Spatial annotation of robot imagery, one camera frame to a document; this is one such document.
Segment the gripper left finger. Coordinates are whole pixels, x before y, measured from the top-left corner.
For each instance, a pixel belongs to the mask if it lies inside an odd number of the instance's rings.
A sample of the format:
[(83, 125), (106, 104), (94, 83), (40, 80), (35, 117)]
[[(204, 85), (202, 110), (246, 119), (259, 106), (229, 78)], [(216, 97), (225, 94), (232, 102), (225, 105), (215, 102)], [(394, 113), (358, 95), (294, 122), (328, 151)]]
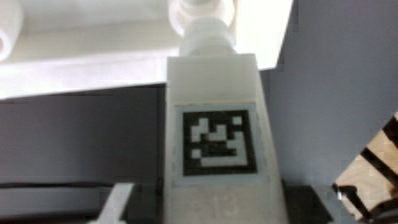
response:
[(122, 213), (133, 192), (133, 183), (117, 183), (111, 187), (108, 199), (97, 218), (87, 224), (126, 224)]

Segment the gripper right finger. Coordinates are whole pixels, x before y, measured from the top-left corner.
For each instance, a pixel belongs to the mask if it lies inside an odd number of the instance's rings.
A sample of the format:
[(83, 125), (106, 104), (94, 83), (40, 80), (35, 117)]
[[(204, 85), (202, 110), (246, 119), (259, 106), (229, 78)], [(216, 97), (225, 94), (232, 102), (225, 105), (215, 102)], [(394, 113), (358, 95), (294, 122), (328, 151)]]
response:
[(284, 184), (289, 224), (358, 224), (328, 185)]

